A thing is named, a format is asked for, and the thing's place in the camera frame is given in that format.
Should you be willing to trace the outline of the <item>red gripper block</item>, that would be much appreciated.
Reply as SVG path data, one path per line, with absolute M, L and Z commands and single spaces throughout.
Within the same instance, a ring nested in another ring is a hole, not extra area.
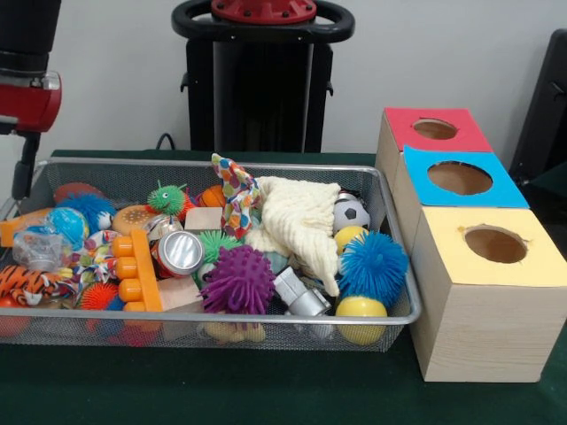
M 61 106 L 62 89 L 40 89 L 1 85 L 1 133 L 11 131 L 25 138 L 21 158 L 16 163 L 12 197 L 29 197 L 41 134 L 50 130 Z

